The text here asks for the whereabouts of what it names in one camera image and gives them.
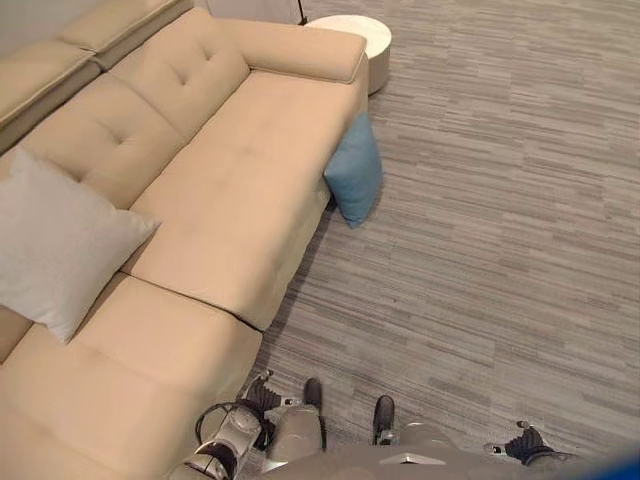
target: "sofa section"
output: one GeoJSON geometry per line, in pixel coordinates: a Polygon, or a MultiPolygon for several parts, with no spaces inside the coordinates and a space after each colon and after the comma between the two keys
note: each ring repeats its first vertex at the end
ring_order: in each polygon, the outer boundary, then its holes
{"type": "Polygon", "coordinates": [[[132,206],[162,225],[124,271],[265,330],[329,200],[354,88],[251,73],[132,206]]]}
{"type": "Polygon", "coordinates": [[[235,398],[260,341],[224,312],[116,275],[71,343],[34,325],[2,366],[3,478],[161,478],[193,448],[199,413],[235,398]]]}

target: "seat cushion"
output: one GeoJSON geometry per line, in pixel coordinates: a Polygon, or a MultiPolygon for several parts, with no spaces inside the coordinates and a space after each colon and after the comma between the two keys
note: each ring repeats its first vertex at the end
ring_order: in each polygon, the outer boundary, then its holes
{"type": "Polygon", "coordinates": [[[360,88],[252,72],[132,206],[162,224],[125,271],[266,329],[329,199],[322,172],[360,88]]]}
{"type": "Polygon", "coordinates": [[[218,23],[194,8],[127,55],[111,73],[190,140],[249,74],[218,23]]]}
{"type": "Polygon", "coordinates": [[[0,477],[161,478],[209,404],[235,397],[261,335],[118,274],[68,344],[34,325],[0,370],[0,477]]]}

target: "sofa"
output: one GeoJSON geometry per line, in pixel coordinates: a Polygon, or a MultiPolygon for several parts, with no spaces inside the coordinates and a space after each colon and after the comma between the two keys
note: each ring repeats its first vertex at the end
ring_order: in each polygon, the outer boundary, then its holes
{"type": "Polygon", "coordinates": [[[21,145],[161,222],[68,344],[0,306],[0,478],[157,479],[196,446],[330,198],[323,170],[367,108],[364,50],[113,0],[0,59],[0,182],[21,145]]]}

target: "seam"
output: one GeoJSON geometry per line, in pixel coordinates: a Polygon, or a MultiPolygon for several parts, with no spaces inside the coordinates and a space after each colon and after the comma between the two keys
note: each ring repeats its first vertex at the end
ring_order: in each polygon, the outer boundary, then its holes
{"type": "Polygon", "coordinates": [[[232,310],[229,310],[226,307],[223,307],[223,306],[218,305],[216,303],[210,302],[208,300],[202,300],[202,299],[197,298],[197,297],[192,297],[191,295],[187,295],[185,293],[176,292],[174,290],[171,290],[170,288],[164,287],[162,285],[158,285],[157,283],[150,282],[149,280],[145,280],[144,278],[136,277],[135,275],[131,275],[130,273],[123,272],[122,270],[120,270],[120,272],[124,273],[125,275],[127,275],[129,277],[135,278],[136,280],[140,280],[141,282],[144,282],[144,283],[146,283],[148,285],[153,285],[154,287],[161,288],[164,291],[173,293],[173,294],[178,295],[180,297],[188,298],[189,300],[193,300],[193,301],[201,303],[203,305],[207,305],[209,307],[212,307],[212,308],[215,308],[217,310],[220,310],[220,311],[222,311],[222,312],[224,312],[224,313],[226,313],[228,315],[231,315],[233,318],[238,320],[240,323],[244,323],[247,327],[251,328],[251,330],[254,330],[254,331],[256,331],[256,332],[258,332],[260,334],[264,333],[263,330],[260,330],[258,327],[253,326],[251,323],[249,323],[248,320],[245,320],[241,315],[233,312],[232,310]]]}

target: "round side table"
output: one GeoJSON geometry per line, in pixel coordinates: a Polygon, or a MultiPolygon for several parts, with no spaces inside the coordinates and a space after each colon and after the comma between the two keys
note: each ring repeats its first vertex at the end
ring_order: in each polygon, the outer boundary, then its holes
{"type": "Polygon", "coordinates": [[[391,30],[384,23],[361,15],[333,15],[309,22],[308,27],[355,33],[367,40],[369,95],[377,92],[389,77],[391,30]]]}

